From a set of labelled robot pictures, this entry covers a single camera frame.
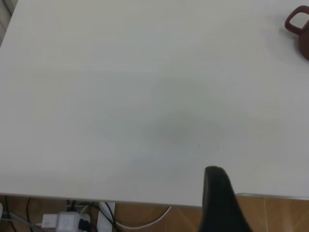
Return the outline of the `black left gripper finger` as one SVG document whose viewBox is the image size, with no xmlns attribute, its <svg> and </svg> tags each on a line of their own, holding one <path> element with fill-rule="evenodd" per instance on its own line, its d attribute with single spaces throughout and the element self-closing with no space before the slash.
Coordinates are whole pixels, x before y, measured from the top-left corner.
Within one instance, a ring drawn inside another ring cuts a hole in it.
<svg viewBox="0 0 309 232">
<path fill-rule="evenodd" d="M 221 167 L 206 167 L 204 173 L 200 232 L 251 232 L 233 191 L 230 179 Z"/>
</svg>

